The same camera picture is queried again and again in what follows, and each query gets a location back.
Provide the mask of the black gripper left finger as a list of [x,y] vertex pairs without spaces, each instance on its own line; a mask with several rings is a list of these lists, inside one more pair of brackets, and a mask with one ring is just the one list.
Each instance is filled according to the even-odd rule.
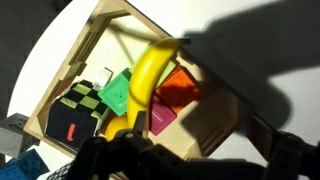
[[145,130],[146,119],[147,119],[147,112],[139,111],[136,117],[136,121],[134,123],[133,130],[139,134],[142,134]]

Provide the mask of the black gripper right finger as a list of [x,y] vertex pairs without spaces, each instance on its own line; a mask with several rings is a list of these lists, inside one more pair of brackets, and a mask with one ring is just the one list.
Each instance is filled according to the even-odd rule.
[[279,132],[257,114],[250,114],[246,121],[246,137],[260,154],[271,154]]

